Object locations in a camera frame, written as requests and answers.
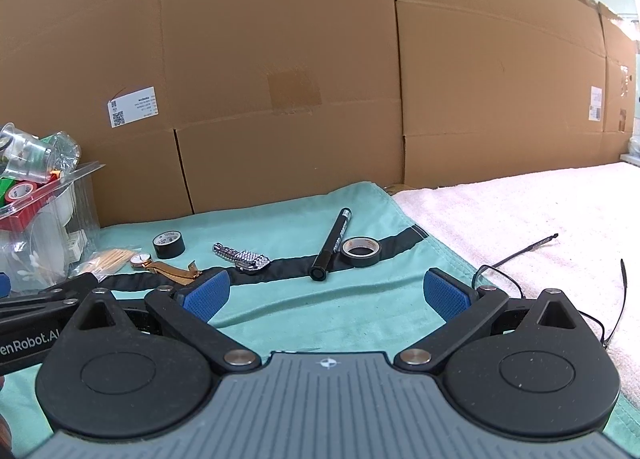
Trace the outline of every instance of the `qr code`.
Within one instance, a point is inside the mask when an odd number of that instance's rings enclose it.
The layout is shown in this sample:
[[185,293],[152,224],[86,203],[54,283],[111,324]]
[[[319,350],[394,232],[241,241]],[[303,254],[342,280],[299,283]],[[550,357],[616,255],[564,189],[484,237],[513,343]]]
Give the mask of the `qr code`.
[[125,124],[124,111],[118,111],[118,112],[111,113],[111,118],[113,118],[113,126],[114,127],[117,127],[117,126]]
[[589,107],[589,119],[594,122],[602,121],[602,109],[594,105]]

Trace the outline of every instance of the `plastic cup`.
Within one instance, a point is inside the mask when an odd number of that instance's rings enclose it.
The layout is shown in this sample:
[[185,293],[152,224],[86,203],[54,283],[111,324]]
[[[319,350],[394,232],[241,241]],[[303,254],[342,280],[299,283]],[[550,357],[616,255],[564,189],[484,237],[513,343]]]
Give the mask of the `plastic cup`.
[[58,151],[8,123],[0,131],[2,178],[46,183],[56,164]]
[[58,151],[56,170],[61,170],[63,174],[69,174],[76,169],[82,151],[70,135],[61,131],[42,140]]

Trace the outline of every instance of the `teal cloth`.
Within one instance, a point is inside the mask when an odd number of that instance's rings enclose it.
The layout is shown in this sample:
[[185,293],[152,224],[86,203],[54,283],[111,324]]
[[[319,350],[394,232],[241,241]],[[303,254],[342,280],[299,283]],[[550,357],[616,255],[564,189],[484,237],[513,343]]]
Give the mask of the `teal cloth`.
[[[102,231],[100,244],[102,248],[140,248],[153,254],[151,240],[155,235],[180,230],[186,251],[167,262],[187,267],[195,260],[201,269],[227,265],[211,251],[215,242],[264,253],[271,259],[314,255],[343,207],[353,211],[346,237],[382,239],[414,224],[383,190],[363,182],[328,195],[244,210],[114,226]],[[393,259],[373,267],[331,273],[325,282],[305,277],[234,286],[229,302],[210,323],[247,344],[263,359],[272,350],[381,349],[393,359],[398,351],[443,324],[422,294],[422,278],[429,267],[439,267],[466,283],[474,272],[449,248],[428,237]],[[118,298],[143,295],[116,293]],[[11,426],[18,457],[50,435],[33,393],[36,372],[37,367],[31,367],[7,376],[0,395],[0,413]],[[629,451],[640,453],[638,421],[639,412],[621,398],[607,434]]]

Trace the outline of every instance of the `black marker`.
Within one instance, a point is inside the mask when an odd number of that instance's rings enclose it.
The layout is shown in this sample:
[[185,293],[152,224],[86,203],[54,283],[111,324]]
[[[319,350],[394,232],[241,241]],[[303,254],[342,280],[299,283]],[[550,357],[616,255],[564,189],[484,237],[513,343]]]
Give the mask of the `black marker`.
[[340,248],[340,242],[342,241],[344,231],[347,229],[349,219],[351,219],[351,210],[348,208],[340,210],[340,214],[335,220],[334,227],[331,228],[329,236],[324,242],[324,246],[322,246],[316,260],[313,265],[311,265],[309,277],[312,279],[318,281],[326,279],[327,266],[329,265],[331,258],[334,256],[334,253],[338,251],[338,248]]

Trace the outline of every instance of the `white towel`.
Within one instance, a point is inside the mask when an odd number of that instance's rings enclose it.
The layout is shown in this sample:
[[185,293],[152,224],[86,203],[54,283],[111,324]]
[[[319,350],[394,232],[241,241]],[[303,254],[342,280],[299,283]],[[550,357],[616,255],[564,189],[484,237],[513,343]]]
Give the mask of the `white towel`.
[[[615,163],[555,170],[410,190],[394,198],[409,217],[475,267],[559,233],[500,269],[527,298],[547,287],[562,289],[577,309],[604,324],[606,336],[622,308],[624,259],[626,308],[609,355],[623,393],[640,407],[640,168]],[[495,274],[487,278],[504,285]],[[519,297],[513,288],[508,293]]]

